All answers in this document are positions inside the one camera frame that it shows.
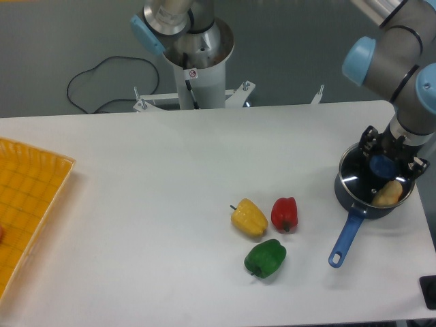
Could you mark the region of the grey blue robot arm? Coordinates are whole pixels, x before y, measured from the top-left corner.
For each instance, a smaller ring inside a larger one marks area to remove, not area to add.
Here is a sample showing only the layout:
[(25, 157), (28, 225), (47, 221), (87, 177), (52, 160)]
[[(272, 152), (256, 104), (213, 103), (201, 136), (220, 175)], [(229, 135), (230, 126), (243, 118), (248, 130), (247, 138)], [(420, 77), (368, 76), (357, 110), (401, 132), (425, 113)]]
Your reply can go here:
[[(366, 130), (359, 142), (378, 177), (416, 179), (427, 169), (418, 151), (435, 132), (435, 66), (417, 58), (435, 39), (434, 1), (357, 1), (384, 35), (360, 38), (348, 52), (343, 75), (396, 108), (386, 130)], [(241, 107), (253, 90), (245, 82), (225, 93), (225, 63), (234, 49), (232, 30), (212, 1), (147, 1), (130, 20), (137, 40), (173, 66), (181, 109)]]

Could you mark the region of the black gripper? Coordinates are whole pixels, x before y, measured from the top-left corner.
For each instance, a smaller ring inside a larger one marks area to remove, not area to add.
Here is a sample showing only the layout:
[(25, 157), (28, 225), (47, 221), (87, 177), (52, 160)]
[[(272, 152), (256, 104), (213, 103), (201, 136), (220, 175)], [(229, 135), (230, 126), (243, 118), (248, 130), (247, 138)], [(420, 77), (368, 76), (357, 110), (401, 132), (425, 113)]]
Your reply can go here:
[(362, 153), (362, 160), (369, 163), (376, 156), (390, 170), (402, 170), (402, 175), (411, 181), (422, 176), (429, 167), (429, 162), (417, 157), (423, 144), (416, 145), (416, 139), (408, 138), (406, 134), (394, 136), (391, 131), (384, 131), (381, 135), (370, 125), (362, 133), (358, 148)]

